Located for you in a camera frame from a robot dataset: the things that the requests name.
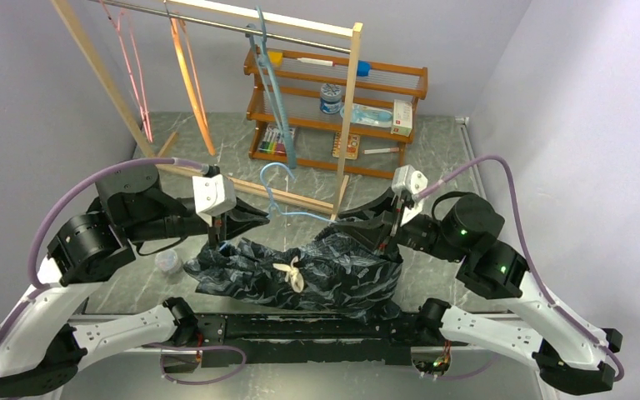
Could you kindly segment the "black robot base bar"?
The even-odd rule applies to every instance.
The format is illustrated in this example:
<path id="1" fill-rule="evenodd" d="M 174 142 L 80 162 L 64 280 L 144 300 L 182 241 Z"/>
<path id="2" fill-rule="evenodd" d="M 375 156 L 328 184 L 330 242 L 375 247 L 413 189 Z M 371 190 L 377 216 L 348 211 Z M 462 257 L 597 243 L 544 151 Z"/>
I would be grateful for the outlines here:
<path id="1" fill-rule="evenodd" d="M 199 313 L 196 319 L 165 343 L 239 348 L 250 364 L 383 362 L 403 367 L 412 365 L 413 350 L 440 353 L 445 343 L 436 324 L 415 312 L 369 323 L 327 313 Z"/>

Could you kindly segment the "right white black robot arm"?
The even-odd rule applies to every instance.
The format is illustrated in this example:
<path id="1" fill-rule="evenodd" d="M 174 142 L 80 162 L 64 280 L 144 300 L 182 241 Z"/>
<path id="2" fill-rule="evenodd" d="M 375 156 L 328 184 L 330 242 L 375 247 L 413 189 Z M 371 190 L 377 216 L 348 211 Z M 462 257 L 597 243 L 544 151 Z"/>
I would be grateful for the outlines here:
<path id="1" fill-rule="evenodd" d="M 533 267 L 499 239 L 504 220 L 473 192 L 447 194 L 452 207 L 442 219 L 433 213 L 410 217 L 406 196 L 382 196 L 343 212 L 337 228 L 381 254 L 401 246 L 457 263 L 456 278 L 479 297 L 505 306 L 521 326 L 479 317 L 429 298 L 415 320 L 417 339 L 427 345 L 470 343 L 519 361 L 549 386 L 582 396 L 613 388 L 613 355 L 623 336 L 574 317 L 543 288 Z"/>

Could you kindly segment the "dark patterned shorts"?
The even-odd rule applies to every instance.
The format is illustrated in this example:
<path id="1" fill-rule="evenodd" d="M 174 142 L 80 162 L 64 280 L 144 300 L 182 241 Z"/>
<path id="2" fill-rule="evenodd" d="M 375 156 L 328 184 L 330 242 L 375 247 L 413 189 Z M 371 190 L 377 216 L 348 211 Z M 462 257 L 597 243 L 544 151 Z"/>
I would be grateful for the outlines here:
<path id="1" fill-rule="evenodd" d="M 197 293 L 373 323 L 402 315 L 393 300 L 402 265 L 398 250 L 381 254 L 328 226 L 286 251 L 247 238 L 220 249 L 206 244 L 182 269 Z"/>

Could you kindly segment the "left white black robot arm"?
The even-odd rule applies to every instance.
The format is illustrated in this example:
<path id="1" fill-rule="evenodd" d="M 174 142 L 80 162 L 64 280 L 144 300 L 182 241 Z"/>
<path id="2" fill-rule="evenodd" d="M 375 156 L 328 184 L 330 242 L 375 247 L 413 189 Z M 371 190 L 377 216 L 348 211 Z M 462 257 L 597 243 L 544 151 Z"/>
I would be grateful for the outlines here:
<path id="1" fill-rule="evenodd" d="M 180 297 L 90 326 L 70 318 L 146 242 L 204 235 L 219 247 L 268 221 L 214 165 L 139 158 L 85 178 L 43 219 L 27 259 L 29 288 L 0 323 L 0 399 L 52 393 L 132 348 L 200 343 L 199 320 Z"/>

